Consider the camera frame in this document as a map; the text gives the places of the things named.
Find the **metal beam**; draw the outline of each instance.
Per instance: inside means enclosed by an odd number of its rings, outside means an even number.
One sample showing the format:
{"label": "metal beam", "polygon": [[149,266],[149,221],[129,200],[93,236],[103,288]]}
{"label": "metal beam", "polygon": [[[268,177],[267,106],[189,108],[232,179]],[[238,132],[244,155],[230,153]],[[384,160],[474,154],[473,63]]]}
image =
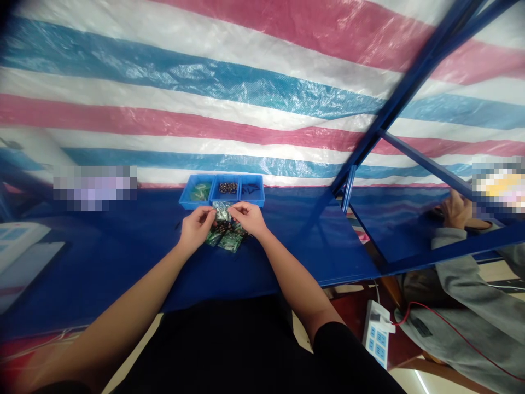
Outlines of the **metal beam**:
{"label": "metal beam", "polygon": [[394,137],[392,134],[386,132],[383,138],[386,141],[388,141],[392,146],[394,146],[395,148],[403,152],[405,155],[407,155],[409,158],[411,158],[413,161],[415,161],[417,164],[419,164],[421,167],[425,168],[430,173],[434,174],[436,177],[444,181],[451,188],[457,190],[469,200],[473,199],[472,186],[468,182],[464,181],[457,175],[451,173],[442,165],[436,163],[432,159],[429,159],[423,153],[412,148],[410,145],[400,140],[399,138]]}
{"label": "metal beam", "polygon": [[354,185],[354,178],[355,178],[356,170],[357,170],[357,166],[354,164],[352,167],[350,167],[350,172],[348,173],[348,178],[346,179],[345,196],[343,197],[343,204],[341,205],[341,209],[343,209],[343,212],[345,214],[346,214],[346,211],[348,210],[348,204],[350,203],[350,195],[352,193],[352,186]]}
{"label": "metal beam", "polygon": [[500,249],[507,245],[523,242],[523,234],[525,234],[525,222],[517,222],[496,231],[490,231],[464,241],[429,250],[428,253],[421,253],[391,262],[386,266],[380,267],[380,270],[383,275],[392,275],[419,269],[424,265],[466,256],[467,254]]}
{"label": "metal beam", "polygon": [[462,45],[468,38],[478,32],[492,20],[497,18],[504,9],[507,9],[517,0],[496,0],[496,5],[491,4],[482,13],[471,19],[485,3],[484,0],[457,0],[454,2],[447,15],[427,41],[414,64],[405,74],[390,99],[380,109],[377,118],[369,127],[363,139],[352,153],[348,161],[341,167],[332,184],[332,191],[338,193],[347,176],[350,167],[360,165],[372,151],[377,142],[388,131],[401,111],[410,102],[415,93],[438,66],[442,57],[436,56],[450,53]]}

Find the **red cable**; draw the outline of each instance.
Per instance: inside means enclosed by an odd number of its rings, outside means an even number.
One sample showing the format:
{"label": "red cable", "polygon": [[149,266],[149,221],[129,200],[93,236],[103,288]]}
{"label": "red cable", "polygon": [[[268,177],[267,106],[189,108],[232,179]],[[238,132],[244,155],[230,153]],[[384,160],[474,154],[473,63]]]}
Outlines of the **red cable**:
{"label": "red cable", "polygon": [[504,370],[502,367],[500,367],[499,365],[497,365],[497,364],[496,364],[494,361],[492,361],[490,358],[488,358],[487,356],[485,356],[485,355],[484,355],[481,351],[479,351],[479,350],[478,350],[478,349],[477,349],[472,343],[470,343],[470,341],[469,341],[467,338],[465,338],[465,337],[461,334],[461,332],[459,332],[459,331],[458,331],[453,325],[451,325],[451,324],[450,324],[450,323],[449,323],[449,322],[448,322],[443,316],[441,316],[441,315],[440,315],[439,313],[437,313],[434,309],[429,308],[429,307],[426,306],[426,305],[423,305],[423,304],[420,304],[420,303],[417,303],[417,302],[410,302],[410,303],[409,303],[409,307],[408,307],[407,310],[406,310],[406,315],[405,315],[405,317],[403,318],[403,320],[401,320],[401,322],[399,322],[399,323],[392,323],[392,325],[394,325],[394,326],[401,326],[404,322],[406,322],[406,320],[408,319],[409,314],[410,314],[410,307],[411,307],[413,304],[416,304],[416,305],[422,306],[422,307],[424,307],[424,308],[427,308],[429,311],[431,311],[431,312],[433,312],[434,314],[436,314],[441,320],[443,320],[445,323],[447,323],[447,324],[450,326],[450,328],[452,328],[454,331],[456,331],[456,332],[458,333],[458,335],[459,335],[460,337],[462,337],[463,340],[464,340],[465,342],[467,342],[467,343],[470,345],[471,348],[473,348],[476,352],[478,352],[478,353],[479,353],[483,358],[485,358],[488,362],[490,362],[492,365],[494,365],[495,367],[497,367],[497,368],[499,368],[500,370],[502,370],[503,372],[505,372],[508,376],[511,376],[511,377],[513,377],[514,379],[517,379],[517,380],[519,380],[519,381],[525,382],[525,379],[523,379],[523,378],[519,378],[519,377],[517,377],[517,376],[512,375],[510,372]]}

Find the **power strip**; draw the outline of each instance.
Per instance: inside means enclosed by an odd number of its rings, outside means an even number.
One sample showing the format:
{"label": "power strip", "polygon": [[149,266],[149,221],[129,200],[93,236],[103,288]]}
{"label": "power strip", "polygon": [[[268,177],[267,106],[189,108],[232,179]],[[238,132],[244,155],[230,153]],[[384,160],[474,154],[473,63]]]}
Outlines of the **power strip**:
{"label": "power strip", "polygon": [[387,369],[388,334],[394,332],[390,312],[374,300],[368,301],[363,346],[384,369]]}

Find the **fingers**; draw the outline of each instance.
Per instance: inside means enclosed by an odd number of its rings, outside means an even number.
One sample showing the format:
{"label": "fingers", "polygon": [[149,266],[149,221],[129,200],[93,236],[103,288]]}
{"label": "fingers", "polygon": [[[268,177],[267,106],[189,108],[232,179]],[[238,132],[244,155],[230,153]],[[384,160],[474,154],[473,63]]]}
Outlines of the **fingers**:
{"label": "fingers", "polygon": [[200,205],[190,214],[190,216],[193,216],[196,220],[199,220],[212,209],[213,207],[207,205]]}
{"label": "fingers", "polygon": [[461,194],[455,189],[450,189],[450,198],[454,202],[456,202],[456,201],[463,201],[462,198],[461,198]]}
{"label": "fingers", "polygon": [[243,209],[242,207],[236,208],[235,205],[232,205],[228,208],[228,212],[230,213],[231,217],[235,220],[239,220],[240,218],[244,217],[244,213],[242,213],[239,209]]}
{"label": "fingers", "polygon": [[245,209],[247,210],[248,212],[252,210],[252,208],[256,206],[254,204],[250,204],[249,202],[246,202],[246,201],[239,201],[239,202],[236,202],[235,204],[233,204],[231,207],[232,208],[235,208],[237,210],[241,210],[241,209]]}
{"label": "fingers", "polygon": [[208,211],[208,216],[206,216],[206,220],[202,226],[209,230],[212,227],[213,222],[215,222],[215,215],[217,215],[216,210]]}

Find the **black sleeve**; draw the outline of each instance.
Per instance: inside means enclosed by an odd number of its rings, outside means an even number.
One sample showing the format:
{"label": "black sleeve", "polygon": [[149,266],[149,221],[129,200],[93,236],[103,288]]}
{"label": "black sleeve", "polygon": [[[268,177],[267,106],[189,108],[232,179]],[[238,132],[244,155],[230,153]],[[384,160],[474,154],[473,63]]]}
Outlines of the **black sleeve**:
{"label": "black sleeve", "polygon": [[326,323],[317,330],[313,353],[322,358],[342,382],[347,381],[355,392],[406,394],[342,323]]}
{"label": "black sleeve", "polygon": [[62,381],[33,391],[32,394],[91,394],[91,390],[84,383],[76,381]]}

